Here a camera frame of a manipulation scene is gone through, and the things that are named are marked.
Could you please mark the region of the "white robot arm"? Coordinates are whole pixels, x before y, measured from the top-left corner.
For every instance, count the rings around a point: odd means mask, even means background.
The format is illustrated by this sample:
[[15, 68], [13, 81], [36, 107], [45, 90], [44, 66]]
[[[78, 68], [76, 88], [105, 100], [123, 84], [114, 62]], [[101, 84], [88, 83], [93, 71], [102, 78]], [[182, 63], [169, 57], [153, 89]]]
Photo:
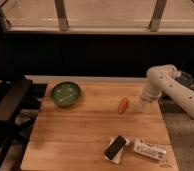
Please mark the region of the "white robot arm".
[[149, 68], [140, 100], [152, 103], [165, 93], [194, 119], [194, 91], [178, 83], [175, 80], [177, 74], [177, 68], [171, 64]]

